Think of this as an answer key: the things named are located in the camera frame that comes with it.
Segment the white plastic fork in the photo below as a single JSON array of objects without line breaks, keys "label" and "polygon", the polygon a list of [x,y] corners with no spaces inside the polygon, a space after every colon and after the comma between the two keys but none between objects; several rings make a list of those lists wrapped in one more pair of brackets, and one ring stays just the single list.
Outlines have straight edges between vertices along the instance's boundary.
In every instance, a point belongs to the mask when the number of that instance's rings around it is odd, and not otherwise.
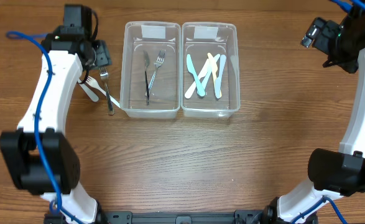
[{"label": "white plastic fork", "polygon": [[87,94],[87,96],[93,101],[98,102],[99,97],[96,93],[94,93],[91,89],[89,89],[85,84],[80,84],[80,87],[83,89],[83,91]]}]

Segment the teal plastic knife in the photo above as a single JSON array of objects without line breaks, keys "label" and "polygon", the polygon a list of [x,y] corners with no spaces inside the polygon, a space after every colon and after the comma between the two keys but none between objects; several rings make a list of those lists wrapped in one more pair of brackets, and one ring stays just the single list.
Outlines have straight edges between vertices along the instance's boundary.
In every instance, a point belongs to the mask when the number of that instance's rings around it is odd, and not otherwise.
[{"label": "teal plastic knife", "polygon": [[198,78],[198,75],[196,74],[195,67],[193,65],[192,58],[191,58],[190,54],[187,55],[187,69],[193,75],[193,78],[194,78],[195,83],[196,83],[196,88],[197,88],[197,91],[198,91],[198,95],[200,97],[204,97],[206,93],[205,93],[205,90],[204,90],[204,88],[202,87],[202,85],[200,83],[200,79]]}]

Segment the white plastic knife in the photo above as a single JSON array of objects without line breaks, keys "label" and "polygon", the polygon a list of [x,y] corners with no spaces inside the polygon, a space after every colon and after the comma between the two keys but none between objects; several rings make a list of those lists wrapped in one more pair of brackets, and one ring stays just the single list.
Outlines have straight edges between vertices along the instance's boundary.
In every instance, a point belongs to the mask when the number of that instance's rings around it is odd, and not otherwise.
[{"label": "white plastic knife", "polygon": [[192,94],[193,94],[193,92],[194,92],[194,90],[195,90],[195,89],[196,89],[196,83],[195,83],[195,82],[193,82],[193,83],[190,85],[190,87],[188,88],[188,90],[185,92],[184,97],[185,97],[186,99],[191,98],[191,97],[192,97]]}]

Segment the pale blue plastic knife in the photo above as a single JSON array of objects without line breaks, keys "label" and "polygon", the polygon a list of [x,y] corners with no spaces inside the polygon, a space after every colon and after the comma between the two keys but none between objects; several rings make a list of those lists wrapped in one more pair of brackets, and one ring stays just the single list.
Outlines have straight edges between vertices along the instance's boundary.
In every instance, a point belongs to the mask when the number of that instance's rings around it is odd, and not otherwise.
[{"label": "pale blue plastic knife", "polygon": [[212,69],[211,69],[211,64],[210,64],[210,61],[209,59],[206,60],[202,70],[200,71],[199,75],[198,75],[198,78],[201,80],[201,85],[203,87],[203,89],[205,90],[206,89],[206,86],[207,86],[207,83],[208,83],[208,80],[210,78],[210,75],[212,73]]}]

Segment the yellow plastic knife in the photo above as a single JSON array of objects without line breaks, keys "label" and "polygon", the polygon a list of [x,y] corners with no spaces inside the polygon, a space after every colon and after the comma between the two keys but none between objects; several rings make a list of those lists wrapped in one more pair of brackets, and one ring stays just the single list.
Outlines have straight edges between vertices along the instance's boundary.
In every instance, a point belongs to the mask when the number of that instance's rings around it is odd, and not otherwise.
[{"label": "yellow plastic knife", "polygon": [[211,71],[212,71],[212,77],[213,77],[213,84],[214,84],[214,91],[215,91],[215,97],[217,99],[222,97],[221,94],[221,90],[220,90],[220,85],[217,84],[217,74],[216,72],[218,71],[218,64],[217,61],[220,57],[220,54],[217,54],[215,56],[212,56],[211,53],[207,53],[208,59],[210,61],[210,67],[211,67]]}]

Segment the metal fork tall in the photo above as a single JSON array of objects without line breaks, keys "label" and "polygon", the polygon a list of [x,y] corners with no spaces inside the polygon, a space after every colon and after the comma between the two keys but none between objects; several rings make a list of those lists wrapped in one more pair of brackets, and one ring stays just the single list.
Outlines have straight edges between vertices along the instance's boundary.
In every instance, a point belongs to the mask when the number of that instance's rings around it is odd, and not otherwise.
[{"label": "metal fork tall", "polygon": [[145,81],[146,81],[146,100],[147,105],[149,105],[149,82],[147,79],[147,68],[149,66],[149,55],[147,51],[144,51],[144,75],[145,75]]}]

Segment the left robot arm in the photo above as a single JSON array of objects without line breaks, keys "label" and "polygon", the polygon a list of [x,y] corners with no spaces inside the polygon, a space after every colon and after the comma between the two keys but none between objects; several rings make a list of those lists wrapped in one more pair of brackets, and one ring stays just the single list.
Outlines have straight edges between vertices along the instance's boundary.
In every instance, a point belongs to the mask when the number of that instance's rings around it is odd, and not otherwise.
[{"label": "left robot arm", "polygon": [[67,4],[63,23],[44,40],[10,31],[42,53],[42,68],[32,101],[14,131],[0,135],[0,150],[19,190],[49,203],[45,223],[107,223],[99,202],[80,183],[80,160],[65,136],[74,88],[91,70],[111,64],[107,46],[97,39],[98,16],[88,6]]}]

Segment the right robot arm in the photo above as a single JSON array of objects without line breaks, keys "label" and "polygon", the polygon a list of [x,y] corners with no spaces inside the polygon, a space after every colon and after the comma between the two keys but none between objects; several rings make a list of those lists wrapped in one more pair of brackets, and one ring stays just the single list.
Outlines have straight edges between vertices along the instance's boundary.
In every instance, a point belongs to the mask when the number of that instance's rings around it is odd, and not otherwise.
[{"label": "right robot arm", "polygon": [[327,55],[323,67],[339,66],[358,73],[350,121],[337,151],[315,149],[308,161],[308,177],[286,195],[266,206],[259,223],[317,223],[317,210],[330,204],[346,223],[335,200],[365,193],[365,1],[336,1],[346,17],[336,23],[317,17],[301,45]]}]

